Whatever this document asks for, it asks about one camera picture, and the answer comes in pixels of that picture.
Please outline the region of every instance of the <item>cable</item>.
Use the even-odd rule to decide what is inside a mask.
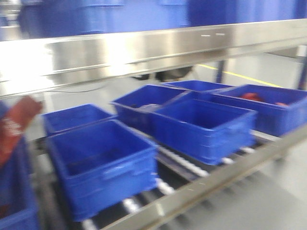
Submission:
[[[64,92],[64,93],[80,93],[80,92],[91,92],[91,91],[95,91],[95,90],[100,90],[103,89],[104,87],[108,86],[111,82],[109,81],[108,83],[99,86],[98,88],[95,89],[91,89],[91,90],[85,90],[85,91],[62,91],[62,90],[54,90],[54,91],[46,91],[46,92]]]

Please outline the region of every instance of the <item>crate handle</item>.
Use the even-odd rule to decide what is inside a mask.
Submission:
[[[120,164],[112,169],[109,169],[105,172],[103,172],[102,177],[106,180],[111,179],[116,176],[120,176],[124,173],[127,173],[129,171],[133,171],[133,163],[127,162]]]

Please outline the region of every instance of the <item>plastic crate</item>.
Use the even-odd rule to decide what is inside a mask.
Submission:
[[[37,207],[30,179],[18,145],[10,160],[0,169],[0,206],[8,205],[0,218],[0,230],[38,230]]]
[[[149,113],[170,104],[183,100],[188,92],[158,85],[145,85],[111,102],[115,106],[118,118],[125,124],[147,134],[152,134],[153,127]]]
[[[302,17],[302,1],[190,0],[189,19],[191,26],[295,19]]]
[[[208,91],[215,92],[218,89],[231,87],[229,85],[206,82],[201,80],[174,81],[174,82],[163,83],[163,85],[191,90],[195,92],[208,92]]]
[[[48,136],[95,122],[115,119],[116,116],[93,104],[84,104],[42,115]]]
[[[256,21],[258,0],[190,0],[191,26]]]
[[[254,144],[256,113],[200,100],[166,106],[153,113],[154,138],[206,164]]]
[[[156,146],[116,120],[47,138],[74,221],[156,187]]]
[[[17,21],[23,38],[46,37],[43,3],[44,0],[21,0]]]
[[[264,102],[239,98],[255,92]],[[245,85],[214,95],[214,102],[258,111],[256,130],[281,136],[307,121],[307,92],[268,86]],[[275,105],[285,103],[288,106]]]
[[[258,0],[256,21],[276,21],[297,18],[298,0]]]
[[[189,25],[187,0],[42,2],[41,22],[46,37],[158,30]]]

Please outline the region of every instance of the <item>yellow floor line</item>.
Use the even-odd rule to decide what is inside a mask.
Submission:
[[[208,68],[208,69],[215,69],[215,70],[217,69],[216,67],[207,66],[207,65],[204,65],[204,64],[199,64],[199,66],[202,66],[202,67],[205,67],[205,68]],[[232,75],[232,76],[236,76],[236,77],[239,77],[239,78],[244,78],[246,80],[254,81],[254,82],[257,82],[257,83],[264,84],[264,85],[269,85],[269,86],[272,86],[272,87],[283,88],[280,85],[275,85],[275,84],[272,84],[272,83],[269,83],[269,82],[266,82],[266,81],[263,81],[263,80],[254,79],[254,78],[251,78],[251,77],[248,77],[248,76],[244,76],[242,74],[232,73],[232,72],[229,72],[229,71],[223,71],[223,73],[229,74],[229,75]]]

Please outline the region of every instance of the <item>roller conveyor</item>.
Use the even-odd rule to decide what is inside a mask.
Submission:
[[[159,146],[157,188],[101,211],[81,223],[72,222],[65,199],[50,164],[44,139],[30,143],[33,154],[34,179],[45,227],[80,230],[154,229],[193,207],[219,189],[256,171],[271,159],[285,155],[286,150],[307,137],[307,126],[281,138],[254,131],[257,143],[242,147],[223,159],[220,165],[203,164],[180,152]]]

